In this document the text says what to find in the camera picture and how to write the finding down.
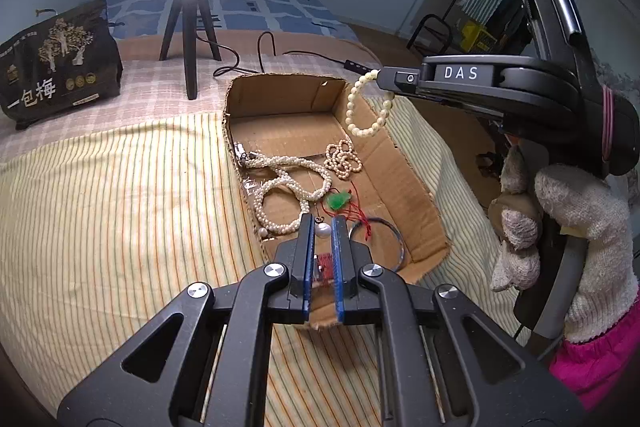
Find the pink sleeve forearm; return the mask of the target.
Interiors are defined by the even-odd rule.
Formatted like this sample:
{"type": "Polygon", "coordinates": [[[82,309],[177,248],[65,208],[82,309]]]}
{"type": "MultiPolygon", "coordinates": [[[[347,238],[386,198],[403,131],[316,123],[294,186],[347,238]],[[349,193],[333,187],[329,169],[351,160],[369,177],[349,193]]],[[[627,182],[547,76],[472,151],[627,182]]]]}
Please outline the pink sleeve forearm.
{"type": "Polygon", "coordinates": [[[638,348],[639,301],[636,301],[602,336],[588,343],[563,340],[549,371],[591,411],[613,389],[638,348]]]}

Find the right hand in knit glove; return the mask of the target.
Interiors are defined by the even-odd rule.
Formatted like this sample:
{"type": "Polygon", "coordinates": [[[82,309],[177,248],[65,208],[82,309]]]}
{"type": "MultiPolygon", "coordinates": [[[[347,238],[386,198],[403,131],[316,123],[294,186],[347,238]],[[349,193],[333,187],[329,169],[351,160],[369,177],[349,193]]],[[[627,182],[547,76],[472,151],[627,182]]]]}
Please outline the right hand in knit glove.
{"type": "Polygon", "coordinates": [[[588,241],[582,277],[564,317],[565,339],[588,343],[612,329],[636,303],[639,290],[627,203],[582,169],[551,165],[531,173],[516,145],[506,155],[500,187],[489,205],[489,220],[501,241],[490,288],[525,291],[538,281],[536,242],[542,215],[548,213],[588,241]]]}

